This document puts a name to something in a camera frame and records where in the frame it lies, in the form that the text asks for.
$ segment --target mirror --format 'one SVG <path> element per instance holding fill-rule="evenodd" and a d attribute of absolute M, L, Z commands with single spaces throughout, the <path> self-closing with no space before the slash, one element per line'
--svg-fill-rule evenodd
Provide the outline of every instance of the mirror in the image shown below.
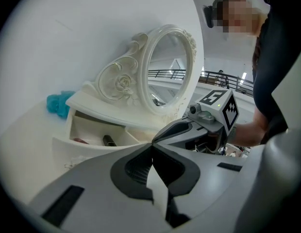
<path fill-rule="evenodd" d="M 188 65 L 183 41 L 179 33 L 167 33 L 153 50 L 148 69 L 148 88 L 150 99 L 156 106 L 172 101 L 183 84 Z"/>

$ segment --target black metal railing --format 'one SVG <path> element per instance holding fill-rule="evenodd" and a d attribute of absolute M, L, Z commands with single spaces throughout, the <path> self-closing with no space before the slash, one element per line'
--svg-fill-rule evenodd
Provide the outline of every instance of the black metal railing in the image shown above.
<path fill-rule="evenodd" d="M 149 77 L 183 80 L 185 73 L 185 69 L 149 70 Z M 253 82 L 233 75 L 204 71 L 200 74 L 198 82 L 233 89 L 236 92 L 253 97 Z"/>

